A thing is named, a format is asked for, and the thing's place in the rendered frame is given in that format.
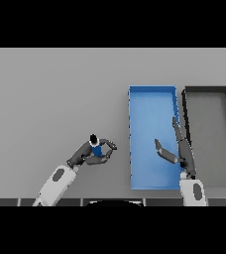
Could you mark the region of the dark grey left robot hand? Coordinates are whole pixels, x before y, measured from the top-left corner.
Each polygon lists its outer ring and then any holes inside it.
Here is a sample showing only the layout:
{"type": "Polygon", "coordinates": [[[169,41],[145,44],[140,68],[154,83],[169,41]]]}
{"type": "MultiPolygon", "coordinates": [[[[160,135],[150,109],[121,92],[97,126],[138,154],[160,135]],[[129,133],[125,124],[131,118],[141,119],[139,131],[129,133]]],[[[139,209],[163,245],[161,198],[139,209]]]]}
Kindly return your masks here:
{"type": "Polygon", "coordinates": [[[105,164],[110,159],[113,151],[117,149],[117,146],[107,139],[99,139],[99,141],[101,143],[101,150],[103,145],[107,145],[110,148],[106,154],[102,153],[101,157],[94,157],[89,141],[86,141],[76,150],[76,152],[71,156],[70,159],[66,161],[66,163],[71,168],[81,166],[83,163],[86,163],[88,166],[105,164]]]}

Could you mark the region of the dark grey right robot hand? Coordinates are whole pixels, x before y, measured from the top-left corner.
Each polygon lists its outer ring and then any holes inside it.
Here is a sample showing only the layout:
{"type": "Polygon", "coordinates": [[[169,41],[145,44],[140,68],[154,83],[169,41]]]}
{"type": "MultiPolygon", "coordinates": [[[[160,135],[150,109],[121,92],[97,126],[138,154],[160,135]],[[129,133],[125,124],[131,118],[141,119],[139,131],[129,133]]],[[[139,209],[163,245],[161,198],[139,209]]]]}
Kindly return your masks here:
{"type": "Polygon", "coordinates": [[[158,139],[155,140],[155,148],[157,153],[161,158],[172,164],[180,163],[180,166],[186,172],[186,177],[194,180],[196,178],[196,167],[192,148],[189,145],[188,140],[182,136],[175,117],[172,118],[172,127],[174,129],[176,142],[178,144],[178,155],[175,155],[171,151],[165,149],[158,139]]]}

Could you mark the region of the blue pipe with dark end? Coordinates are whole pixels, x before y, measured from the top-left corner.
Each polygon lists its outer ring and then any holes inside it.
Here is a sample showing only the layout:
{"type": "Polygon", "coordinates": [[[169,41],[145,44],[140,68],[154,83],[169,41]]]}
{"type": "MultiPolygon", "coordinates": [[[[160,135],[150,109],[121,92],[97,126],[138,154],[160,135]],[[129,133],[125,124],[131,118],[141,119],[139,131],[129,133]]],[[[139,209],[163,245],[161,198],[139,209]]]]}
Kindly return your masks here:
{"type": "Polygon", "coordinates": [[[89,144],[90,144],[93,156],[101,157],[102,156],[101,143],[95,134],[90,135],[89,144]]]}

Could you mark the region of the dark grey rectangular bin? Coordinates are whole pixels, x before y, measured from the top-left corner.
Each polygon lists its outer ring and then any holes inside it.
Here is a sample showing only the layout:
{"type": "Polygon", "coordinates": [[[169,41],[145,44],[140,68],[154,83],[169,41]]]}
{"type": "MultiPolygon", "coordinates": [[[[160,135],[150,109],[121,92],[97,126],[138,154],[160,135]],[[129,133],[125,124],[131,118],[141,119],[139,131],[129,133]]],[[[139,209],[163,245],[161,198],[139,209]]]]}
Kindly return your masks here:
{"type": "Polygon", "coordinates": [[[181,96],[197,178],[206,188],[226,188],[226,86],[186,86],[181,96]]]}

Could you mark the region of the blue rectangular bin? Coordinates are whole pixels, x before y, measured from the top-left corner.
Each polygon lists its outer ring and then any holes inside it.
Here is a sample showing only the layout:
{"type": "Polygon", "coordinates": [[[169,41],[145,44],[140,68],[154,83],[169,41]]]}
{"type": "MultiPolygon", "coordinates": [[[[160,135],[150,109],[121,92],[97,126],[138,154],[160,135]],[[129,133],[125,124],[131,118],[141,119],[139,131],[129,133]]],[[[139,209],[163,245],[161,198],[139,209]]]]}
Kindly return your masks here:
{"type": "Polygon", "coordinates": [[[180,165],[161,158],[158,139],[168,151],[178,155],[172,118],[179,121],[174,85],[130,85],[129,154],[131,189],[135,191],[178,190],[180,165]]]}

